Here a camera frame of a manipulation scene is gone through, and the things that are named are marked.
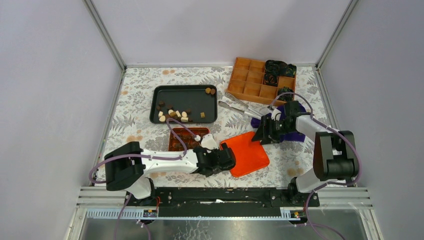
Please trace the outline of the metal tongs white handle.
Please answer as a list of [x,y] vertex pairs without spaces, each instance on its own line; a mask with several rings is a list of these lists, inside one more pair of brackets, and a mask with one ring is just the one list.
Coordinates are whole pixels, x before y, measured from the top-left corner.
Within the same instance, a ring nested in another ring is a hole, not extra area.
[[230,110],[232,112],[238,113],[240,115],[244,115],[244,116],[248,116],[252,119],[256,119],[256,120],[260,120],[262,118],[262,116],[264,116],[265,114],[260,112],[259,110],[255,110],[252,107],[250,107],[247,103],[243,102],[242,100],[238,99],[237,97],[235,97],[233,94],[226,92],[224,94],[224,97],[228,100],[230,100],[231,103],[235,103],[234,104],[230,104],[228,101],[225,100],[218,100],[217,104],[220,107],[223,107],[227,110]]

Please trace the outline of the orange box lid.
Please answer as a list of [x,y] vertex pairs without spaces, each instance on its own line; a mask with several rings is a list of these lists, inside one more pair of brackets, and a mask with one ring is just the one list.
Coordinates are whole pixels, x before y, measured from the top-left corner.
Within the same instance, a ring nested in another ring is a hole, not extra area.
[[270,159],[259,141],[252,141],[255,132],[249,131],[223,140],[235,156],[235,166],[230,170],[233,177],[239,178],[263,169],[270,164]]

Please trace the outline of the orange chocolate box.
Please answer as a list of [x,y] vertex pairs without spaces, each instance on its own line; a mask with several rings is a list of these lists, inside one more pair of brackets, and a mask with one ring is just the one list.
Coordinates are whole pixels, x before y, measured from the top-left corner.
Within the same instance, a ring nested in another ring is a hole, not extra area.
[[[192,131],[195,135],[199,135],[200,137],[203,137],[204,135],[210,133],[210,130],[206,127],[189,127],[188,129]],[[183,141],[184,145],[186,146],[188,150],[193,149],[197,146],[200,146],[200,143],[198,141],[195,141],[195,138],[185,128],[177,127],[177,128],[173,128],[172,130]],[[172,133],[170,133],[168,151],[180,152],[183,150],[184,150],[183,144],[178,140],[177,137],[175,137]]]

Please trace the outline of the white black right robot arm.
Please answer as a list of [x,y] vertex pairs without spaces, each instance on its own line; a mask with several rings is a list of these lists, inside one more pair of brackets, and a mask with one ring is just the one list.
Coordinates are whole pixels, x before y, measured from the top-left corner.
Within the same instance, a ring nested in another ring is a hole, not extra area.
[[359,176],[360,162],[351,131],[339,131],[302,110],[298,101],[288,101],[283,111],[274,109],[261,117],[252,142],[279,143],[287,134],[301,134],[313,141],[312,169],[294,177],[282,196],[293,206],[312,198],[314,191],[327,184],[350,184]]

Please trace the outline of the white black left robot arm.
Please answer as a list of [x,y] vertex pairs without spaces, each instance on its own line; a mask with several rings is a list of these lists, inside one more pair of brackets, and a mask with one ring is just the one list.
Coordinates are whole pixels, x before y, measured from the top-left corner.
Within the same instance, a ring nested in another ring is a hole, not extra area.
[[205,177],[229,171],[236,165],[232,149],[208,149],[197,146],[187,151],[144,150],[139,142],[127,143],[104,157],[106,190],[125,190],[142,205],[155,200],[152,173],[178,172]]

